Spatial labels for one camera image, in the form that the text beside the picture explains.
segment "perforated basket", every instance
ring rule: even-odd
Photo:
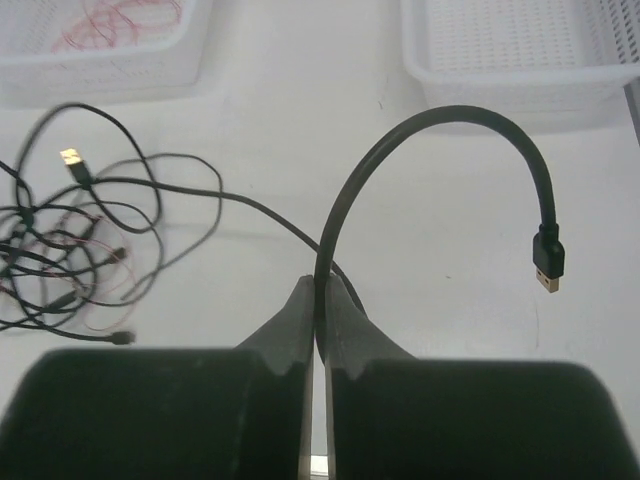
[[[582,110],[640,75],[640,0],[403,0],[430,106]]]
[[[0,0],[3,91],[59,98],[193,83],[212,4]]]

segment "tangled cables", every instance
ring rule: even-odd
[[[26,163],[38,137],[46,126],[60,113],[82,109],[95,113],[115,125],[128,139],[137,157],[110,165],[93,175],[84,160],[74,150],[62,152],[65,163],[76,183],[36,202],[34,193],[24,178]],[[199,162],[211,171],[216,185],[212,190],[186,188],[157,180],[152,163],[163,158],[181,158]],[[144,169],[146,178],[109,176],[123,165],[137,164]],[[131,315],[134,306],[149,293],[158,276],[176,262],[204,244],[218,229],[223,210],[223,200],[231,200],[251,206],[272,218],[317,251],[318,245],[295,225],[255,200],[224,191],[221,174],[208,162],[194,155],[159,153],[145,156],[131,133],[117,119],[106,112],[83,103],[66,103],[46,113],[32,128],[20,149],[15,165],[0,161],[0,169],[12,178],[14,204],[0,207],[0,306],[9,299],[16,304],[18,318],[0,318],[0,331],[8,329],[43,330],[76,340],[109,342],[117,345],[132,343],[134,334],[122,325]],[[154,206],[152,214],[141,208],[119,201],[103,200],[96,191],[98,185],[133,185],[151,189]],[[216,201],[212,208],[211,224],[196,242],[173,258],[167,258],[164,239],[159,227],[164,219],[163,192],[209,197]],[[122,219],[117,211],[137,215],[143,226]],[[47,212],[58,214],[53,225],[44,227],[43,216]],[[118,232],[119,245],[112,246],[98,239],[104,227]],[[133,248],[124,233],[131,235],[153,235],[158,247],[154,268],[135,277]],[[122,268],[127,276],[124,280],[132,285],[117,302],[108,302],[105,297],[123,282],[111,285]],[[339,275],[352,296],[359,303],[357,294],[342,270],[332,263],[333,271]],[[52,283],[63,286],[63,292],[52,298]],[[73,321],[89,307],[125,308],[126,313],[106,328],[96,328],[84,322],[78,326]],[[77,330],[84,328],[84,333]]]
[[[52,52],[105,50],[169,36],[182,19],[183,0],[82,0],[84,15],[63,28]]]

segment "basket rim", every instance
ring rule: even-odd
[[[600,82],[631,82],[640,77],[640,62],[593,65],[566,69],[495,71],[495,72],[436,72],[419,61],[415,39],[413,5],[415,0],[402,0],[402,55],[407,71],[417,80],[431,84],[478,86],[586,85]]]

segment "red wire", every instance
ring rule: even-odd
[[[94,216],[89,215],[89,214],[80,214],[80,213],[75,213],[75,212],[68,212],[67,217],[69,217],[69,216],[71,216],[71,215],[81,215],[81,216],[85,216],[85,217],[87,217],[87,218],[94,219],[94,220],[96,220],[96,219],[98,218],[98,217],[94,217]],[[127,265],[126,263],[124,263],[123,261],[120,261],[120,260],[118,259],[119,261],[118,261],[118,263],[116,264],[116,268],[115,268],[115,269],[114,269],[114,271],[113,271],[113,275],[111,275],[111,277],[109,277],[109,279],[108,279],[108,280],[105,280],[105,281],[103,281],[103,282],[99,282],[99,283],[96,283],[96,284],[92,284],[92,283],[83,283],[82,285],[79,285],[80,287],[91,286],[91,285],[93,285],[93,286],[100,286],[100,285],[104,285],[105,283],[108,283],[108,282],[110,282],[111,280],[113,280],[113,278],[115,277],[116,271],[117,271],[117,267],[119,267],[119,266],[124,267],[124,268],[127,270],[127,272],[128,272],[129,274],[128,274],[128,275],[124,278],[124,280],[122,280],[120,283],[116,284],[115,286],[112,286],[110,289],[106,290],[105,292],[102,292],[102,293],[101,293],[101,294],[96,298],[96,301],[102,301],[102,300],[103,300],[103,299],[104,299],[108,294],[110,294],[110,293],[112,293],[113,291],[117,290],[118,288],[122,287],[122,286],[123,286],[125,283],[127,283],[128,281],[132,281],[134,285],[136,284],[136,275],[135,275],[135,257],[134,257],[134,255],[133,255],[133,250],[131,249],[131,245],[130,245],[130,244],[129,244],[129,242],[127,241],[127,239],[126,239],[126,237],[124,236],[124,234],[123,234],[123,233],[122,233],[122,232],[121,232],[121,231],[116,227],[116,225],[115,225],[115,224],[113,224],[109,219],[101,218],[101,219],[100,219],[100,221],[104,221],[104,222],[108,223],[109,225],[111,225],[111,227],[112,227],[116,232],[118,232],[118,234],[119,234],[119,235],[120,235],[120,237],[122,238],[122,243],[123,243],[123,245],[125,246],[125,249],[127,250],[127,254],[128,254],[129,258],[131,259],[131,266]],[[63,237],[63,245],[66,245],[66,242],[67,242],[68,240],[69,240],[69,239],[68,239],[67,237]],[[84,244],[86,244],[86,245],[95,245],[95,246],[98,246],[98,247],[100,247],[100,248],[102,248],[102,249],[106,250],[106,251],[107,251],[107,253],[108,253],[109,255],[111,255],[112,257],[116,258],[116,257],[115,257],[115,250],[113,249],[113,247],[111,247],[111,246],[107,245],[106,243],[103,243],[103,242],[101,242],[101,241],[99,241],[99,240],[95,240],[95,239],[84,240],[84,239],[76,238],[76,239],[73,239],[73,241],[74,241],[74,242],[84,243]],[[67,281],[67,282],[71,283],[74,287],[78,286],[78,285],[76,285],[76,283],[74,282],[74,280],[72,280],[72,279],[70,279],[70,278],[66,278],[66,277],[59,277],[58,275],[56,275],[56,274],[55,274],[55,273],[53,273],[53,272],[51,272],[51,274],[52,274],[52,276],[53,276],[54,278],[59,278],[59,279],[61,279],[61,280],[65,280],[65,281]],[[93,326],[91,326],[91,325],[88,323],[88,321],[87,321],[87,317],[86,317],[87,311],[88,311],[91,307],[94,307],[94,306],[95,306],[95,305],[88,304],[88,305],[86,305],[86,306],[85,306],[85,308],[83,308],[83,309],[82,309],[82,312],[80,312],[80,315],[81,315],[81,318],[82,318],[82,323],[83,323],[83,325],[84,325],[87,329],[89,329],[89,330],[91,330],[91,331],[94,331],[94,332],[104,332],[104,331],[107,331],[107,330],[115,329],[115,328],[117,328],[117,327],[119,327],[119,326],[123,325],[124,323],[126,323],[126,322],[129,320],[129,318],[131,317],[131,315],[133,314],[133,312],[134,312],[134,310],[135,310],[135,307],[136,307],[136,303],[131,304],[131,305],[129,306],[129,309],[127,310],[127,312],[126,312],[122,317],[120,317],[120,319],[118,319],[116,322],[114,322],[114,323],[112,323],[112,324],[110,324],[110,325],[108,325],[108,326],[106,326],[106,327],[100,327],[100,328],[97,328],[97,327],[93,327]]]
[[[129,15],[134,15],[141,8],[172,8],[172,18],[160,24],[145,24],[144,20],[134,22]],[[182,20],[182,5],[177,0],[120,0],[110,3],[99,0],[90,12],[86,0],[82,2],[84,18],[63,30],[60,38],[52,47],[57,52],[63,47],[75,50],[112,49],[127,45],[137,45],[140,32],[162,33],[176,27]],[[128,41],[123,37],[128,34]]]
[[[121,244],[124,246],[125,250],[127,251],[127,255],[129,256],[129,258],[131,258],[131,268],[135,269],[135,257],[133,255],[133,249],[131,248],[131,244],[129,243],[127,238],[124,236],[122,231],[116,226],[116,224],[113,223],[111,220],[109,220],[106,217],[98,217],[96,215],[91,215],[90,213],[86,213],[86,212],[84,212],[84,213],[65,212],[64,215],[62,215],[62,217],[60,217],[60,220],[58,220],[58,222],[55,224],[54,230],[58,230],[58,229],[62,228],[62,226],[64,224],[66,224],[69,221],[69,219],[71,217],[73,217],[74,215],[75,216],[80,216],[82,218],[86,218],[89,221],[94,222],[94,223],[103,222],[103,223],[106,223],[107,225],[109,225],[111,227],[111,229],[114,232],[116,232],[118,234],[118,236],[120,237]],[[74,241],[78,241],[78,242],[81,242],[81,243],[82,242],[86,243],[86,240],[83,241],[80,238],[75,238]],[[70,239],[67,236],[62,236],[62,243],[60,245],[63,246],[63,247],[69,247],[70,245],[69,245],[68,242],[70,242]],[[98,242],[97,240],[94,240],[94,242],[99,243],[104,249],[107,250],[107,252],[110,255],[113,255],[114,249],[112,247],[110,247],[110,246],[108,246],[108,245],[106,245],[106,244],[104,244],[102,242]],[[31,248],[31,247],[33,247],[35,245],[38,245],[38,240],[37,239],[34,240],[32,243],[28,244],[25,248],[29,249],[29,248]],[[50,247],[47,246],[47,245],[44,245],[44,244],[43,244],[43,247],[44,248],[42,250],[42,255],[46,256],[49,253]],[[52,276],[54,276],[56,278],[60,278],[57,275],[53,274],[53,272],[51,272],[50,270],[51,270],[51,267],[45,269],[45,271],[48,272],[48,273],[51,273]],[[110,281],[113,278],[113,276],[110,277],[109,280],[105,280],[104,282],[100,282],[100,283],[93,284],[93,285],[96,285],[96,286],[97,285],[102,285],[103,283],[106,283],[106,282]]]

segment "thin black wire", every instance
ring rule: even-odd
[[[69,185],[54,193],[43,202],[36,203],[33,192],[24,178],[24,169],[27,159],[36,140],[39,138],[46,126],[56,118],[57,115],[69,109],[88,110],[113,123],[127,137],[136,151],[138,158],[116,162],[99,172],[98,175],[93,177],[88,184],[82,186],[79,184]],[[217,189],[195,189],[158,182],[155,173],[151,169],[151,162],[162,158],[172,157],[181,158],[183,160],[193,160],[203,164],[215,175]],[[106,173],[113,171],[117,167],[138,163],[143,165],[147,179],[135,177],[104,177]],[[5,216],[0,218],[0,228],[7,226],[8,222],[15,220],[15,222],[8,228],[9,234],[7,238],[0,240],[0,282],[8,280],[10,289],[3,287],[5,294],[16,301],[23,313],[23,317],[18,320],[0,319],[0,331],[10,328],[24,328],[29,330],[44,330],[76,340],[102,341],[118,344],[122,343],[123,337],[117,336],[118,333],[121,332],[103,336],[93,336],[69,332],[61,329],[60,327],[73,319],[87,304],[94,304],[102,307],[124,307],[140,301],[151,291],[155,281],[162,272],[166,271],[168,268],[184,259],[187,255],[197,250],[215,234],[220,225],[224,200],[239,202],[260,211],[292,232],[314,251],[318,250],[318,244],[311,239],[311,237],[273,210],[248,197],[225,192],[222,175],[217,169],[202,158],[182,153],[158,153],[145,157],[133,136],[118,120],[102,110],[90,105],[82,103],[68,103],[53,108],[31,129],[27,139],[20,149],[15,168],[11,168],[0,161],[0,169],[13,179],[15,197],[14,205],[0,207],[0,212],[7,212]],[[98,195],[95,187],[105,184],[128,184],[150,188],[155,197],[154,213],[149,216],[134,205],[118,201],[103,200]],[[196,242],[189,245],[186,249],[169,260],[165,259],[164,242],[157,230],[157,227],[164,218],[164,199],[162,192],[174,192],[183,195],[209,197],[218,200],[217,208],[213,212],[215,215],[213,222],[207,231]],[[76,197],[71,201],[70,205],[59,203],[63,201],[66,196],[74,193],[76,194]],[[90,196],[91,201],[82,202],[82,198],[85,194]],[[116,206],[133,210],[143,218],[146,222],[146,226],[140,228],[122,221],[112,211],[112,207]],[[118,303],[98,302],[95,299],[97,291],[96,285],[98,284],[101,270],[115,262],[110,261],[109,258],[97,260],[90,249],[87,248],[87,245],[80,241],[90,240],[91,238],[79,239],[77,234],[73,234],[69,231],[69,217],[72,213],[85,216],[88,219],[96,218],[95,214],[89,213],[87,210],[89,208],[97,208],[104,217],[108,218],[114,225],[116,225],[116,227],[120,228],[124,232],[135,235],[152,233],[155,236],[158,245],[158,258],[155,267],[149,273],[143,275],[140,280],[137,281],[134,286],[121,297],[121,302]],[[39,215],[43,212],[52,210],[60,210],[63,214],[53,229],[41,231],[38,228]],[[51,240],[54,233],[58,236],[68,238],[69,241],[66,242],[65,245],[56,243]],[[44,251],[47,254],[49,253],[49,250],[51,250],[54,252],[60,251],[61,255],[52,259],[49,258],[48,255],[35,254],[28,250],[28,248],[33,245],[45,246]],[[78,260],[73,259],[72,261],[71,253],[79,253],[81,258]],[[36,261],[38,262],[39,267],[37,269],[26,267],[21,264],[24,260]],[[77,263],[81,263],[83,266],[75,267],[75,264]],[[332,268],[333,271],[342,278],[359,308],[364,310],[355,289],[344,272],[335,263],[332,263]],[[84,289],[86,280],[83,280],[82,276],[87,274],[90,275],[90,287],[88,289]],[[40,305],[27,300],[22,295],[21,282],[24,279],[32,277],[37,278],[41,283]],[[82,294],[79,295],[74,294],[74,292],[67,292],[61,297],[49,302],[46,280],[51,279],[52,277],[70,279],[75,286],[80,286],[82,288]],[[48,323],[46,318],[49,316],[62,316],[62,319],[56,320],[53,323]]]

